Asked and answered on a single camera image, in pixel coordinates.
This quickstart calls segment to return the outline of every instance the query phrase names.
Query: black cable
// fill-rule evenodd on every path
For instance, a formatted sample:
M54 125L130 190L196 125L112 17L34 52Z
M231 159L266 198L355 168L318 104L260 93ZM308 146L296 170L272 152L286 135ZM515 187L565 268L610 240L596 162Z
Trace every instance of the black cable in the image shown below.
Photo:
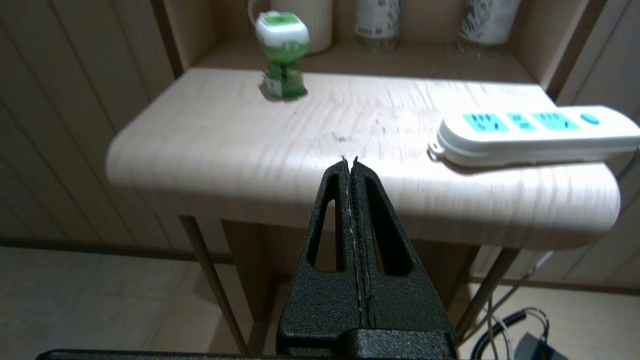
M504 325L506 325L506 327L508 328L518 322L521 322L522 320L525 320L526 318L527 318L527 311L520 310L520 311L517 311L516 313L513 313L507 316L506 318L503 319L502 322L504 322ZM502 324L498 323L494 325L492 328L493 336L499 335L502 331L505 331L505 330L506 329L502 327ZM487 347L487 345L489 345L489 331L486 331L480 337L480 339L478 339L476 345L474 346L474 350L471 352L471 359L479 359L480 357L482 357L482 354L485 348Z

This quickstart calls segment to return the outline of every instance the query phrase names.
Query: mosquito repellent bottle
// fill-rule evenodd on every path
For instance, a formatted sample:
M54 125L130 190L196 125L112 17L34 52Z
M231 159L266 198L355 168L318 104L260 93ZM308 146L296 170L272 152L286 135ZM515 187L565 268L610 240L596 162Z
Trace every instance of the mosquito repellent bottle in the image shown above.
M309 32L293 13L266 12L255 24L260 47L271 62L265 75L267 91L278 99L304 95L302 71L298 65L309 50Z

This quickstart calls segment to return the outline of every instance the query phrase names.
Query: power strip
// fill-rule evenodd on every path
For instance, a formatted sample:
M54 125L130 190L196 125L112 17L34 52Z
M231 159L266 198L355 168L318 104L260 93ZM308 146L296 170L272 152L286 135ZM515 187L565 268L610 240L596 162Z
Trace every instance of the power strip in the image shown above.
M445 116L429 152L464 167L603 161L635 152L640 128L605 106L472 110Z

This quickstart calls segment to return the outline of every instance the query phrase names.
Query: table leg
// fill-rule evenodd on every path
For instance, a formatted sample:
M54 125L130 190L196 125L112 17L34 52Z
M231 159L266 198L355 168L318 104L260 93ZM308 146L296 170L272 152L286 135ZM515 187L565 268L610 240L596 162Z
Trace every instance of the table leg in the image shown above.
M202 266L202 272L207 278L207 282L209 283L209 287L213 291L213 294L218 301L218 305L220 306L220 310L222 311L222 315L225 317L227 321L227 325L231 330L231 335L234 337L236 341L236 345L238 346L238 350L242 354L248 354L249 349L244 341L242 332L240 331L240 326L238 326L238 322L236 320L236 316L234 315L233 310L231 310L231 305L229 304L229 300L227 298L227 294L225 294L225 290L222 288L222 283L220 282L220 278L218 277L218 273L216 271L215 266L213 265L213 261L211 261L211 256L209 255L209 250L207 249L207 245L202 238L202 233L200 232L200 228L198 227L198 223L193 217L180 217L180 221L182 222L182 226L184 227L187 236L189 237L189 241L191 242L191 246L193 246L193 252L195 253L200 266Z
M519 253L520 250L518 249L502 249L500 251L498 258L491 266L488 274L486 274L486 277L482 281L476 295L471 300L471 303L469 303L469 306L467 306L467 310L462 314L462 317L456 326L458 339L461 340L464 338L464 335L477 318L480 310L482 310L484 303L489 299L489 295L493 293L495 288L498 286L498 282L502 279L507 270L509 270L509 267L511 267L511 264L513 264Z
M262 354L278 289L269 262L267 226L223 221L221 230L253 318L248 348L251 354Z

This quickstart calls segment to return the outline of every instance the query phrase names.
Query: floor tile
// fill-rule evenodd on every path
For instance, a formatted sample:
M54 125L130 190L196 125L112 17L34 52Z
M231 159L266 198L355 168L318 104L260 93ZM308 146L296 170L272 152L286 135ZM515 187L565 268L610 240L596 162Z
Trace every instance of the floor tile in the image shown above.
M579 360L591 360L598 359L598 354L591 347L571 347L566 345L557 345L554 346L554 349L560 354L564 355L567 359L579 359ZM619 360L621 357L607 357L602 358L611 359L611 360Z
M216 333L209 343L209 352L213 354L240 354L236 341L231 335L231 330L224 318L220 318L220 322L218 322Z
M34 360L52 350L46 339L56 332L59 313L0 315L0 359Z
M93 275L103 255L0 247L0 295L28 290L70 294Z
M276 300L273 304L273 312L271 313L271 321L269 322L269 329L267 330L267 336L264 340L264 349L262 353L264 355L276 354L276 331L278 330L278 321L280 321L280 314L282 314L282 308L287 298L287 292L289 291L289 283L283 282L278 287L278 293L276 294Z
M82 293L165 299L187 267L186 261L104 256Z
M216 271L218 272L220 282L222 282L222 286L231 304L231 309L236 316L240 331L244 338L248 339L251 334L251 329L253 328L253 316L246 302L246 297L244 297L244 290L242 289L240 276L238 276L236 267L233 265L216 264Z
M169 310L151 343L152 351L208 352L222 314L215 311Z
M79 295L45 343L50 348L143 350L160 320L163 300Z
M190 262L178 290L173 296L172 309L220 313L220 307L209 287L200 264Z
M615 350L596 350L600 360L640 360L640 352L626 352Z
M469 286L471 293L477 289L477 284ZM509 289L509 286L499 286L494 293L495 300ZM640 309L640 297L523 287L496 311L496 315L504 318L527 306L546 312L550 320L549 344L560 352L570 353L571 357L596 358L597 351L640 353L640 343L629 338L629 334L640 333L640 311L637 310ZM514 346L525 332L539 337L541 330L542 325L533 317L509 328ZM461 357L470 355L480 335L476 334L462 344Z
M29 288L17 288L0 293L0 318L3 315L60 313L73 294L43 293Z

